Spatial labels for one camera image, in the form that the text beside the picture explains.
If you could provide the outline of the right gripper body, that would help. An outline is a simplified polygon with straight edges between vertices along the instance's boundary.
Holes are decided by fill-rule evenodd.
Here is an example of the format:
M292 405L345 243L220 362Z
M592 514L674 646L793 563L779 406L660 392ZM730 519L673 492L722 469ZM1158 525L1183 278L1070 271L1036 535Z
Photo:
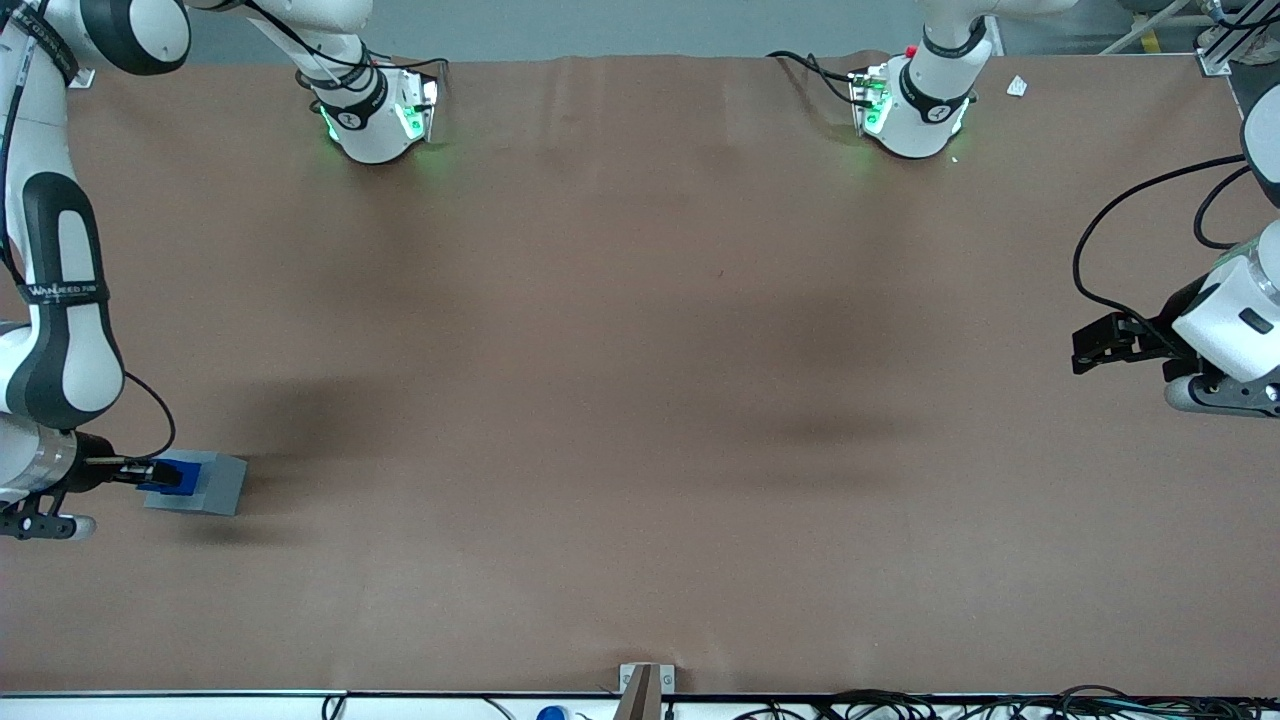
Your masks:
M55 430L31 420L1 415L1 506L38 495L84 493L108 482L111 470L91 459L114 457L105 438L78 430Z

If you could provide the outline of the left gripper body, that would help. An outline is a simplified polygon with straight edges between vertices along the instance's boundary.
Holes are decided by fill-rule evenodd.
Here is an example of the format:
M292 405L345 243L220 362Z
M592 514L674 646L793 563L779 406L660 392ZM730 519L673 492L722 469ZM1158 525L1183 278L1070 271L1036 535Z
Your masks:
M1277 287L1253 256L1219 264L1172 329L1234 380L1258 380L1279 365Z

